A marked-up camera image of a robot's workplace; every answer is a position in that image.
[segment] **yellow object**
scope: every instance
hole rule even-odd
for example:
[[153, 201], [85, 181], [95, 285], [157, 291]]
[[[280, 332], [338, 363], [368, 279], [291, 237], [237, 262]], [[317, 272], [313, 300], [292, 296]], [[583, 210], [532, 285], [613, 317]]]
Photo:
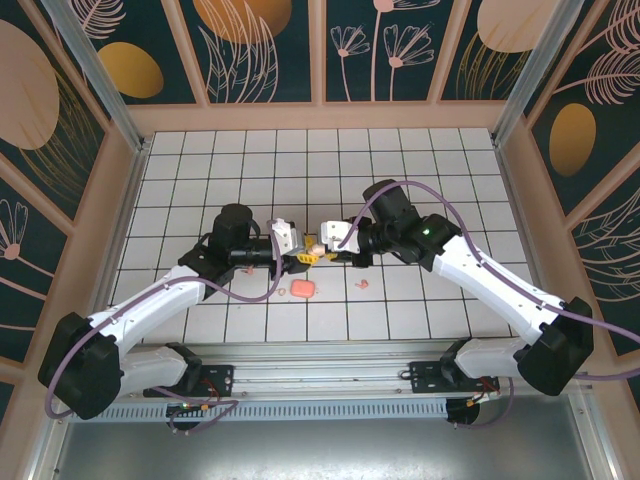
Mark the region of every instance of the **yellow object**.
[[551, 127], [551, 165], [563, 177], [571, 177], [589, 160], [596, 141], [596, 119], [591, 110], [570, 103], [558, 113]]
[[[245, 3], [251, 10], [247, 12]], [[233, 43], [258, 43], [264, 40], [260, 19], [275, 37], [291, 18], [291, 0], [193, 0], [202, 21], [218, 37]]]
[[120, 93], [149, 98], [162, 91], [162, 71], [140, 47], [126, 42], [110, 43], [100, 49], [98, 56]]
[[0, 138], [35, 150], [49, 141], [58, 124], [56, 72], [38, 44], [4, 20], [0, 45]]

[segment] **wallpaper panel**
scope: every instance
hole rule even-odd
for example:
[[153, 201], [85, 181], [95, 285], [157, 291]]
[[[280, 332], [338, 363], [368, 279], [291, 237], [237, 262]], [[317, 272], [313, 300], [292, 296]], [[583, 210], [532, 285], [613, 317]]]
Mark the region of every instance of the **wallpaper panel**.
[[[573, 238], [604, 319], [640, 334], [640, 170], [574, 230]], [[619, 355], [638, 345], [612, 335]]]
[[472, 0], [442, 100], [506, 100], [558, 0]]
[[0, 44], [0, 154], [73, 219], [104, 131], [15, 2]]
[[566, 214], [640, 141], [640, 4], [612, 0], [533, 125]]
[[326, 100], [426, 100], [452, 5], [328, 0]]
[[180, 0], [211, 103], [310, 102], [307, 0]]
[[24, 360], [66, 241], [0, 179], [0, 356]]

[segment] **leaf pattern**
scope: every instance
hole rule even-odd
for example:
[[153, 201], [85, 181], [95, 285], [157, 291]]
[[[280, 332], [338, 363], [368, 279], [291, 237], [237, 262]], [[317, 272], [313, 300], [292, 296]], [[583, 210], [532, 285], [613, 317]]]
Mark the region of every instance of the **leaf pattern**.
[[109, 38], [126, 16], [122, 0], [69, 0], [69, 4], [84, 33], [96, 40]]

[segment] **enclosure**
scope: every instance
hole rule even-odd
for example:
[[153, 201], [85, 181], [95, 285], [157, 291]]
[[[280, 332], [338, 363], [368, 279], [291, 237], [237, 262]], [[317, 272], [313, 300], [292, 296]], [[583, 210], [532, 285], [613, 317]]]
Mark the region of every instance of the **enclosure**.
[[[451, 396], [412, 393], [398, 376], [410, 362], [518, 335], [391, 254], [364, 270], [323, 259], [257, 304], [216, 294], [145, 336], [139, 351], [181, 342], [235, 367], [244, 413], [202, 437], [218, 459], [171, 436], [164, 413], [145, 420], [161, 403], [138, 394], [115, 420], [52, 421], [36, 377], [62, 317], [160, 279], [224, 205], [316, 238], [389, 178], [441, 193], [525, 281], [640, 333], [639, 31], [637, 0], [3, 2], [0, 476], [638, 478], [637, 377], [572, 381], [554, 399], [516, 381], [511, 416], [483, 433], [444, 421]], [[404, 188], [421, 215], [455, 222]], [[291, 295], [295, 279], [312, 298]], [[256, 268], [230, 290], [270, 286]], [[632, 340], [594, 340], [584, 372], [640, 365]], [[273, 413], [300, 405], [346, 410]], [[184, 461], [148, 465], [171, 452]]]

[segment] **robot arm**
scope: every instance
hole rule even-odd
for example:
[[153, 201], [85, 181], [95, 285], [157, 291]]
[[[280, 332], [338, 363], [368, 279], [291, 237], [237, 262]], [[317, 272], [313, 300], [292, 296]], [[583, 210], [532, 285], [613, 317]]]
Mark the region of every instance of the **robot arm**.
[[[364, 192], [369, 200], [393, 180], [378, 182]], [[558, 395], [593, 351], [590, 325], [579, 324], [541, 308], [495, 277], [491, 266], [526, 292], [559, 309], [591, 316], [590, 307], [575, 298], [570, 303], [520, 279], [477, 249], [478, 262], [461, 230], [441, 215], [420, 217], [401, 187], [392, 188], [371, 205], [370, 219], [340, 247], [352, 227], [348, 222], [325, 222], [320, 240], [326, 250], [355, 267], [373, 264], [374, 254], [392, 253], [406, 264], [417, 263], [474, 294], [518, 333], [519, 339], [469, 339], [456, 342], [442, 359], [443, 375], [453, 383], [462, 375], [522, 376], [547, 395]]]

